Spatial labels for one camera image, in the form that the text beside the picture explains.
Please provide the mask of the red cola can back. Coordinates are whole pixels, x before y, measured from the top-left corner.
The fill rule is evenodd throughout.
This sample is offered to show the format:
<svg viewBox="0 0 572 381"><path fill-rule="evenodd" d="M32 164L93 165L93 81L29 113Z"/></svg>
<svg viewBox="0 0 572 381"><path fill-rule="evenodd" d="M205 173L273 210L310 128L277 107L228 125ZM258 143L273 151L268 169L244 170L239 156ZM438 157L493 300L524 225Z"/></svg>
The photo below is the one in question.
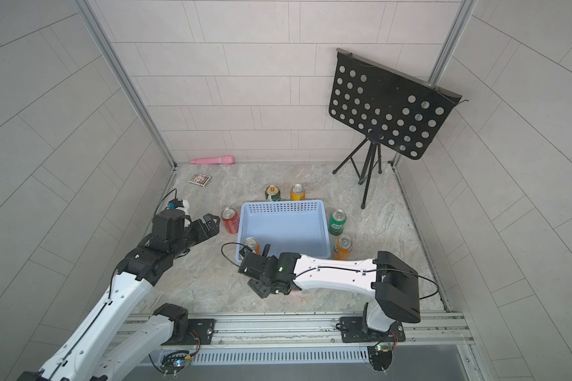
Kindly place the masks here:
<svg viewBox="0 0 572 381"><path fill-rule="evenodd" d="M238 233L240 217L236 209L232 207L226 207L222 211L221 219L228 233L230 234Z"/></svg>

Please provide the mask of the white green beer can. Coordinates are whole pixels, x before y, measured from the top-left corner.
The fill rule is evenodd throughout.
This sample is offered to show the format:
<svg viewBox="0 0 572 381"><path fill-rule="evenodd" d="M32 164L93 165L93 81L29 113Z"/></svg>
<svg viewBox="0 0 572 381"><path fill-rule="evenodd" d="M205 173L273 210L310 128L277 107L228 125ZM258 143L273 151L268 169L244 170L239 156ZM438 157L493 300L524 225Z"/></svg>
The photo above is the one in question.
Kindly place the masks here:
<svg viewBox="0 0 572 381"><path fill-rule="evenodd" d="M281 201L281 190L277 185L272 184L265 189L265 200L272 203Z"/></svg>

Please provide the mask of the orange yellow soda can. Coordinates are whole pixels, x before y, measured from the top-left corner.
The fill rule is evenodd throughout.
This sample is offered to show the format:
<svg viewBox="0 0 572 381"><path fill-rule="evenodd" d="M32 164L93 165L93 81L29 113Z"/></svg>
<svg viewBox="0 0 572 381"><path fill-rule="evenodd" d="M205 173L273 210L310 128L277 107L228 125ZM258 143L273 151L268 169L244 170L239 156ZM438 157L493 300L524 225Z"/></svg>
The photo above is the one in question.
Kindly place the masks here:
<svg viewBox="0 0 572 381"><path fill-rule="evenodd" d="M295 184L290 190L290 200L291 201L302 201L305 200L306 190L302 184Z"/></svg>

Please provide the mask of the orange Fanta can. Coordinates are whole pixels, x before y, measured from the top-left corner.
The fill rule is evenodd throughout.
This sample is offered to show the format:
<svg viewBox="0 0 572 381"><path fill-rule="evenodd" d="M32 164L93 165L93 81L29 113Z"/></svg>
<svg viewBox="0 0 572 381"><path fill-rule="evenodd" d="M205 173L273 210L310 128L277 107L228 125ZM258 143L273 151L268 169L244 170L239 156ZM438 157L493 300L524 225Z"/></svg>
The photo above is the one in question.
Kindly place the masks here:
<svg viewBox="0 0 572 381"><path fill-rule="evenodd" d="M333 259L334 260L349 260L351 257L351 252L353 250L354 244L351 237L346 234L342 234L335 240L335 245L333 249Z"/></svg>

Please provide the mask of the green Sprite can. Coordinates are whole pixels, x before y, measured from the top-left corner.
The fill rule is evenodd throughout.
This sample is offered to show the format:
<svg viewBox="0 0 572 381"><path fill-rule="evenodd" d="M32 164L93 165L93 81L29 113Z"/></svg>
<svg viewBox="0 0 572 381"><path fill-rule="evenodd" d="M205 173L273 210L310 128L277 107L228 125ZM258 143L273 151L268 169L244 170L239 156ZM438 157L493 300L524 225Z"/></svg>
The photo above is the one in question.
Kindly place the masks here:
<svg viewBox="0 0 572 381"><path fill-rule="evenodd" d="M328 232L333 236L343 233L346 224L346 213L343 210L333 211L329 217Z"/></svg>

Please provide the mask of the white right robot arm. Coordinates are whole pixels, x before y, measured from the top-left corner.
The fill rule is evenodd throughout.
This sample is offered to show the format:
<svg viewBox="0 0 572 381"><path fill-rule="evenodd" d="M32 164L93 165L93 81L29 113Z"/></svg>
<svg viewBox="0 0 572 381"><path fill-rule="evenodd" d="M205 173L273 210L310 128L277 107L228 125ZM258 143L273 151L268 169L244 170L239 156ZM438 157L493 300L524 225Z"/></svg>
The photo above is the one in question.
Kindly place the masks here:
<svg viewBox="0 0 572 381"><path fill-rule="evenodd" d="M399 344L405 341L403 324L421 321L419 303L438 295L437 282L421 276L391 252L380 251L368 260L324 260L297 252L270 256L270 246L257 254L243 245L234 265L249 277L249 287L260 297L289 295L292 291L330 289L371 298L362 320L339 322L345 342L374 341Z"/></svg>

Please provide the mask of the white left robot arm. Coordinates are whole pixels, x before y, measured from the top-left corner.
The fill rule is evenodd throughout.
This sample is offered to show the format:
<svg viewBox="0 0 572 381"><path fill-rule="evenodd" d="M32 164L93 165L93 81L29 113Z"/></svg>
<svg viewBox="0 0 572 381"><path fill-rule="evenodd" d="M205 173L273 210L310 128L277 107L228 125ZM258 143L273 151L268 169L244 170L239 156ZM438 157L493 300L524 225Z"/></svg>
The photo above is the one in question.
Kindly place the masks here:
<svg viewBox="0 0 572 381"><path fill-rule="evenodd" d="M121 380L154 349L193 338L185 308L165 303L133 336L107 348L135 306L157 285L174 261L219 234L220 218L193 221L182 208L153 217L152 231L118 263L110 285L92 312L37 371L20 380Z"/></svg>

